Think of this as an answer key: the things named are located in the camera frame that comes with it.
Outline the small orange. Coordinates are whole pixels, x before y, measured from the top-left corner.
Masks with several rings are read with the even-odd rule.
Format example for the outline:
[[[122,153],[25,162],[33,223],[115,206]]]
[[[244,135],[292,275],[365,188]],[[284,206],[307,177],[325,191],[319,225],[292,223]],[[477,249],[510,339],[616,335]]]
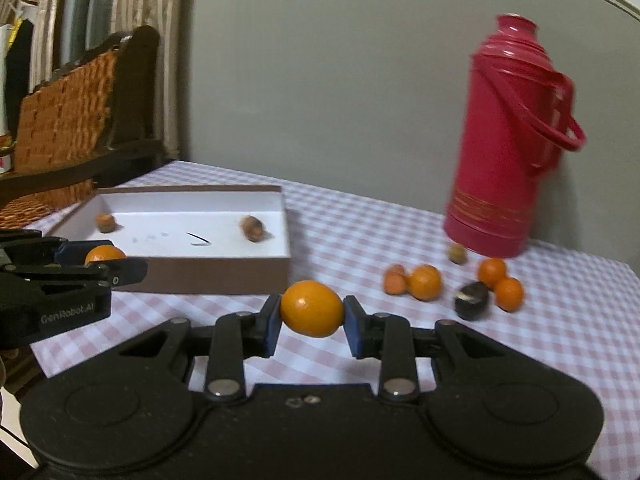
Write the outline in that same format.
[[[113,245],[99,245],[89,250],[85,256],[85,265],[90,263],[125,259],[127,255]]]

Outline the large orange tangerine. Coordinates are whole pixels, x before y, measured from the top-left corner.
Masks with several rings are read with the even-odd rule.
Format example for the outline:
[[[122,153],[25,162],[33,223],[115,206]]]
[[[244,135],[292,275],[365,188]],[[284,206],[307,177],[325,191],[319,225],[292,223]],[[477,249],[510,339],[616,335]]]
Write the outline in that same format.
[[[442,293],[442,274],[434,266],[416,266],[408,278],[408,292],[421,301],[432,301]]]

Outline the dark chestnut fruit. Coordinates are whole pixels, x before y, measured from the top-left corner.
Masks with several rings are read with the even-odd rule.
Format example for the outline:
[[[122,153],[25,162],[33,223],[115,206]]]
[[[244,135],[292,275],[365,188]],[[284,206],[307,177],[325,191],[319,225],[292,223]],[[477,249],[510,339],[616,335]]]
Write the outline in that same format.
[[[454,310],[465,321],[484,318],[488,311],[490,290],[483,282],[463,285],[454,295]]]

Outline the small tan longan fruit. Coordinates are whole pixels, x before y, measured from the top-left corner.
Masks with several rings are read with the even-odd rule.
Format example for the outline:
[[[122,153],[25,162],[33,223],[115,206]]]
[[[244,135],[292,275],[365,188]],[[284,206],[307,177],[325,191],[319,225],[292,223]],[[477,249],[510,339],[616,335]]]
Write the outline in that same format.
[[[451,243],[447,249],[448,259],[458,266],[463,266],[468,262],[468,250],[459,243]]]

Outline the pink checkered tablecloth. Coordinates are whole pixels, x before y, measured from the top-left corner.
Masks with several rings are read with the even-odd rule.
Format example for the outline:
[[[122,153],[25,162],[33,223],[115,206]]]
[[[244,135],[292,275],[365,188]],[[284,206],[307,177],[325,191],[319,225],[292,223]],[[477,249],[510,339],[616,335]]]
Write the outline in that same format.
[[[315,280],[352,295],[370,313],[401,315],[430,327],[454,316],[452,297],[480,263],[447,257],[442,218],[425,210],[282,181],[288,210],[293,281]],[[442,274],[432,301],[387,295],[383,278],[399,263],[407,275],[429,264]],[[508,263],[525,289],[521,309],[491,308],[474,328],[587,384],[604,407],[602,434],[590,466],[607,479],[639,474],[639,281],[626,263],[533,242]],[[35,344],[50,376],[176,316],[209,325],[223,315],[253,311],[259,296],[176,296],[118,292],[109,318]]]

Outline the brown white shallow box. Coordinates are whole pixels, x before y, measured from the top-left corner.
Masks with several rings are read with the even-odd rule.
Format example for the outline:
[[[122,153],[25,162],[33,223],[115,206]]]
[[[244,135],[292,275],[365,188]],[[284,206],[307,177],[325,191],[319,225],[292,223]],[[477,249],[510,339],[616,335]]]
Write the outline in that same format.
[[[94,217],[112,214],[117,229],[101,233]],[[252,243],[240,221],[264,222]],[[148,263],[134,292],[171,295],[270,295],[288,287],[288,216],[277,185],[179,185],[102,188],[68,212],[47,235],[110,240]]]

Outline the wicker wooden chair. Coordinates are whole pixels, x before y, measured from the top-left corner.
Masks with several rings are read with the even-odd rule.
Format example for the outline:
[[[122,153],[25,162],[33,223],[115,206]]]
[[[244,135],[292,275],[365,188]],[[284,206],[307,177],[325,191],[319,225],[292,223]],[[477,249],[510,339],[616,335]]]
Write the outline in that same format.
[[[13,168],[1,177],[2,228],[24,228],[164,156],[154,131],[159,45],[150,25],[116,32],[26,96],[7,150]]]

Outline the black hanging garment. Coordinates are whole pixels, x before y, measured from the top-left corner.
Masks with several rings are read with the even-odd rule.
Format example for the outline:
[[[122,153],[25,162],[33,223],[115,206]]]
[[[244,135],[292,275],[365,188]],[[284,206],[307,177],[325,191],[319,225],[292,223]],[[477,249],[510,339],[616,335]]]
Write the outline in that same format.
[[[4,104],[6,104],[6,132],[12,138],[17,135],[20,122],[21,102],[29,92],[30,54],[34,24],[22,21],[17,29],[13,44],[6,54],[6,83],[4,84]]]

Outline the striped beige curtain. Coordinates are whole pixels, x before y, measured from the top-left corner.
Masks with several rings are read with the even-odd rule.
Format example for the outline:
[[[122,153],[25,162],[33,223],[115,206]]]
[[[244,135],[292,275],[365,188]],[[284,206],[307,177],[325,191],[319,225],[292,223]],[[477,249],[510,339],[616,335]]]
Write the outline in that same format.
[[[156,61],[154,134],[168,156],[180,152],[178,136],[178,57],[181,0],[39,0],[26,8],[20,0],[1,0],[1,25],[12,26],[8,50],[22,21],[34,24],[29,89],[49,79],[63,64],[77,60],[115,32],[142,25],[160,35]]]

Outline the red thermos flask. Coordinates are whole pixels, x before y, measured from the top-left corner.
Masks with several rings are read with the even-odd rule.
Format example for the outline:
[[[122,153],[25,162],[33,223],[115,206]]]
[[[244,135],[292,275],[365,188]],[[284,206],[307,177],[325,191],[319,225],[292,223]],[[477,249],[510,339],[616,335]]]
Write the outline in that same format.
[[[481,255],[513,258],[532,230],[541,180],[587,137],[574,82],[556,70],[534,22],[501,14],[471,58],[456,176],[444,229]]]

